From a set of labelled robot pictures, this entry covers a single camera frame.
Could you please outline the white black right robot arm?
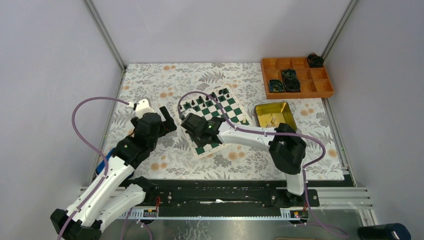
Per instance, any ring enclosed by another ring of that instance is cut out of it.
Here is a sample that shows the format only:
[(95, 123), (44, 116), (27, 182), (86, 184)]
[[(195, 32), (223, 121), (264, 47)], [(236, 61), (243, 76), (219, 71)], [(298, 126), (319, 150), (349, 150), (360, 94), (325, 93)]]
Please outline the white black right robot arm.
[(222, 117), (206, 120), (188, 113), (181, 127), (198, 147), (237, 144), (269, 153), (275, 167), (285, 175), (287, 201), (299, 206), (307, 199), (301, 170), (306, 142), (288, 124), (263, 128), (228, 122)]

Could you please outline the gold chess piece tin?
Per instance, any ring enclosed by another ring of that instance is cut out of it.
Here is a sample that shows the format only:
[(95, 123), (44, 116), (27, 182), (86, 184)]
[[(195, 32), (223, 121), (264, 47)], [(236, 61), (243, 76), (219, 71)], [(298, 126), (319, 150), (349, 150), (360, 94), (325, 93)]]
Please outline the gold chess piece tin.
[(259, 104), (254, 107), (256, 124), (262, 128), (278, 127), (280, 123), (289, 125), (295, 132), (297, 125), (288, 102)]

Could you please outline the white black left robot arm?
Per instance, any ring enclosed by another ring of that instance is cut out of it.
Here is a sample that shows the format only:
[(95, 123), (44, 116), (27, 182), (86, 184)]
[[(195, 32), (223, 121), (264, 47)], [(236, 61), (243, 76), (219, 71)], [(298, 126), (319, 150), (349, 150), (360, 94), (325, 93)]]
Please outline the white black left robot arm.
[(144, 177), (137, 178), (116, 199), (110, 200), (115, 189), (155, 150), (158, 139), (177, 129), (165, 106), (160, 107), (160, 113), (149, 106), (136, 107), (136, 116), (131, 119), (134, 134), (118, 142), (101, 175), (74, 203), (51, 214), (58, 239), (98, 240), (127, 209), (154, 202), (154, 184)]

